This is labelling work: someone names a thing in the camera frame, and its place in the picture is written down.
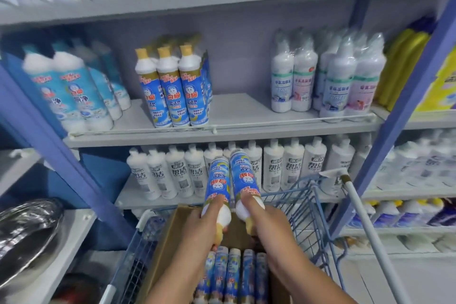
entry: cardboard box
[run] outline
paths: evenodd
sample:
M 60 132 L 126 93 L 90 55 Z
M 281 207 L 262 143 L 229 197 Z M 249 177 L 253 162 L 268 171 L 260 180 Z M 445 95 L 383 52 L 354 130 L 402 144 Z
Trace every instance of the cardboard box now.
M 187 220 L 187 216 L 193 209 L 187 205 L 180 205 L 174 211 L 173 215 L 166 222 L 167 226 L 163 230 L 161 239 L 155 250 L 152 264 L 145 276 L 144 282 L 136 299 L 136 304 L 143 304 L 151 288 L 157 283 L 158 279 L 168 268 L 174 252 L 181 241 L 181 231 Z M 252 237 L 245 230 L 245 224 L 238 219 L 235 213 L 231 215 L 231 223 L 228 232 L 224 235 L 222 245 L 229 249 L 235 247 L 240 250 L 254 249 L 256 252 L 262 252 L 260 246 L 254 244 Z M 269 283 L 269 302 L 271 304 L 290 304 L 290 295 L 280 281 L 270 273 Z

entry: blue label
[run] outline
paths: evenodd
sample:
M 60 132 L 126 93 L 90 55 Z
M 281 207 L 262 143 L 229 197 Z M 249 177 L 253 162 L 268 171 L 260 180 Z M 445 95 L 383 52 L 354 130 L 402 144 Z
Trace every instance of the blue label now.
M 241 303 L 255 302 L 255 253 L 244 251 L 242 260 Z
M 154 71 L 150 74 L 140 75 L 140 83 L 155 127 L 166 128 L 170 126 L 172 124 L 171 117 L 158 74 Z
M 268 263 L 266 254 L 259 252 L 256 260 L 255 303 L 268 304 Z
M 197 285 L 195 291 L 195 299 L 204 299 L 206 302 L 209 299 L 209 291 L 211 290 L 211 278 L 214 273 L 215 252 L 211 251 L 206 259 L 206 266 L 204 267 L 204 275 Z
M 216 157 L 211 163 L 208 177 L 204 204 L 209 204 L 215 196 L 223 194 L 225 195 L 225 204 L 229 205 L 231 181 L 228 161 L 224 157 Z
M 30 75 L 30 78 L 40 90 L 43 98 L 47 100 L 51 111 L 59 121 L 83 120 L 76 101 L 65 89 L 65 83 L 60 80 L 58 72 L 49 71 L 39 75 Z
M 65 82 L 85 119 L 101 119 L 108 115 L 94 80 L 85 67 L 61 73 L 60 79 Z
M 199 69 L 180 73 L 187 102 L 190 123 L 193 126 L 206 124 L 209 120 L 204 96 L 204 84 Z
M 175 127 L 190 124 L 190 118 L 185 104 L 185 95 L 182 89 L 182 80 L 179 71 L 160 75 L 160 82 L 165 94 L 172 124 Z
M 227 265 L 228 248 L 218 247 L 217 253 L 215 254 L 215 266 L 211 282 L 211 300 L 218 299 L 220 303 L 223 303 Z
M 242 191 L 260 196 L 255 174 L 252 170 L 252 163 L 250 163 L 248 155 L 243 151 L 235 152 L 231 155 L 230 166 L 236 202 L 241 200 Z
M 228 256 L 227 284 L 225 287 L 224 303 L 236 303 L 237 304 L 240 275 L 241 275 L 241 256 L 230 254 Z

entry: metal bowl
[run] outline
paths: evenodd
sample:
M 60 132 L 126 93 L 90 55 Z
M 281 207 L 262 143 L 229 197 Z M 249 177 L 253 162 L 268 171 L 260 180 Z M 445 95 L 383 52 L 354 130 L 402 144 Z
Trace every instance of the metal bowl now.
M 63 212 L 57 199 L 37 199 L 0 213 L 0 290 L 15 292 L 49 266 Z

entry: toilet cleaner bottle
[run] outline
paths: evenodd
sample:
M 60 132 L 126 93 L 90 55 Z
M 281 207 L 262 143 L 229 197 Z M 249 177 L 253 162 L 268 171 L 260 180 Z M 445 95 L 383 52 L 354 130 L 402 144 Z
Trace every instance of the toilet cleaner bottle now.
M 179 197 L 187 198 L 193 195 L 194 189 L 188 171 L 187 162 L 184 158 L 184 152 L 177 150 L 175 145 L 169 146 L 169 153 L 165 156 L 166 162 L 170 167 L 174 185 L 178 190 Z

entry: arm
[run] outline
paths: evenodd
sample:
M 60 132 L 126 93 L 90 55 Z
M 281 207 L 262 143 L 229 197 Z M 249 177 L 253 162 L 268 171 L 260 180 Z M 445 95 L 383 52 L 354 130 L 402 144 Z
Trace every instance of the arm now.
M 211 249 L 217 249 L 213 243 L 222 205 L 223 196 L 217 195 L 202 218 L 198 210 L 189 215 L 171 264 L 149 292 L 146 304 L 191 302 L 193 292 L 204 274 L 208 253 Z
M 297 304 L 356 304 L 322 270 L 313 265 L 297 245 L 285 214 L 276 208 L 262 209 L 252 195 L 242 195 L 258 237 L 266 250 L 271 272 Z

